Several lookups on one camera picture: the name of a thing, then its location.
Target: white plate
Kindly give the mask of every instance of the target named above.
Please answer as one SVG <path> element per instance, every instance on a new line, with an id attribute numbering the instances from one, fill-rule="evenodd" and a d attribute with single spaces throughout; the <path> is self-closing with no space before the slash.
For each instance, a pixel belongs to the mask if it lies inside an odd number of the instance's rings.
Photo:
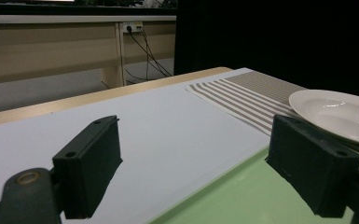
<path id="1" fill-rule="evenodd" d="M 289 104 L 312 124 L 359 143 L 359 96 L 337 91 L 304 90 L 292 93 Z"/>

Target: power socket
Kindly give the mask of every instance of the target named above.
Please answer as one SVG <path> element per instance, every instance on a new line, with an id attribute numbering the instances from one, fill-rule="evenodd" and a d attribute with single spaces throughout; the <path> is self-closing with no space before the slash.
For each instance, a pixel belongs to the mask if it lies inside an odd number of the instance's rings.
<path id="1" fill-rule="evenodd" d="M 144 27 L 141 21 L 124 21 L 123 22 L 123 33 L 129 33 L 128 28 L 131 27 L 131 32 L 141 32 L 140 27 Z"/>

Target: plate rim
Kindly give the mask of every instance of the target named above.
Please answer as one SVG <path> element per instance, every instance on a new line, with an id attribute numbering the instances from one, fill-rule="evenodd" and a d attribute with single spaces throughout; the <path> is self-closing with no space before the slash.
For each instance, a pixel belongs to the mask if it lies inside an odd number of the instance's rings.
<path id="1" fill-rule="evenodd" d="M 317 94 L 328 94 L 326 97 L 310 97 L 310 96 L 314 96 L 315 93 Z M 308 122 L 312 123 L 313 125 L 317 126 L 318 128 L 323 129 L 324 131 L 327 131 L 329 133 L 332 133 L 336 136 L 339 136 L 341 138 L 344 138 L 346 140 L 352 141 L 354 143 L 358 143 L 359 144 L 359 139 L 353 139 L 350 138 L 348 135 L 344 135 L 341 133 L 338 133 L 336 130 L 332 130 L 329 129 L 328 127 L 323 127 L 320 124 L 317 124 L 313 119 L 311 119 L 307 114 L 303 113 L 301 111 L 300 106 L 297 105 L 297 98 L 299 96 L 302 95 L 307 95 L 308 97 L 305 98 L 305 100 L 310 100 L 310 99 L 335 99 L 335 100 L 341 100 L 344 102 L 348 102 L 348 103 L 352 103 L 352 104 L 357 104 L 357 102 L 359 101 L 359 96 L 358 95 L 353 95 L 353 94 L 349 94 L 346 92 L 340 92 L 340 91 L 327 91 L 327 90 L 301 90 L 301 91 L 295 91 L 293 93 L 290 94 L 289 96 L 289 104 L 290 106 L 293 108 L 293 110 L 298 113 L 303 119 L 307 120 Z"/>

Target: wooden table edge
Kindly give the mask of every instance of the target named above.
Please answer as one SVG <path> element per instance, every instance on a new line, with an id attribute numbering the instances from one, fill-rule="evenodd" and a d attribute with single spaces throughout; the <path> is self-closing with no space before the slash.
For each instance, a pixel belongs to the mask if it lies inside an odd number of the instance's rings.
<path id="1" fill-rule="evenodd" d="M 0 112 L 0 124 L 19 119 L 28 119 L 48 113 L 54 113 L 77 106 L 92 104 L 115 97 L 128 95 L 140 91 L 147 91 L 158 87 L 164 87 L 176 83 L 190 81 L 202 77 L 209 77 L 220 73 L 232 71 L 226 67 L 216 67 L 198 72 L 183 74 L 175 77 L 166 77 L 154 81 L 143 82 L 135 85 L 114 88 L 106 91 L 97 91 L 89 94 L 78 95 L 70 98 L 64 98 L 57 101 L 46 102 L 38 105 L 29 105 L 16 109 Z"/>

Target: screw hole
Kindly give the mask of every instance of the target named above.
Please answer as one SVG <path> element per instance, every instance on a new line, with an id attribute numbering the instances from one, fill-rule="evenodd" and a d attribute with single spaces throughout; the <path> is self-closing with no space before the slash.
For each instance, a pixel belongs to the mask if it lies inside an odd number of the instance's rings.
<path id="1" fill-rule="evenodd" d="M 39 176 L 40 174 L 38 172 L 26 173 L 19 176 L 19 178 L 17 178 L 17 183 L 20 185 L 26 185 L 36 181 L 36 179 L 39 178 Z"/>

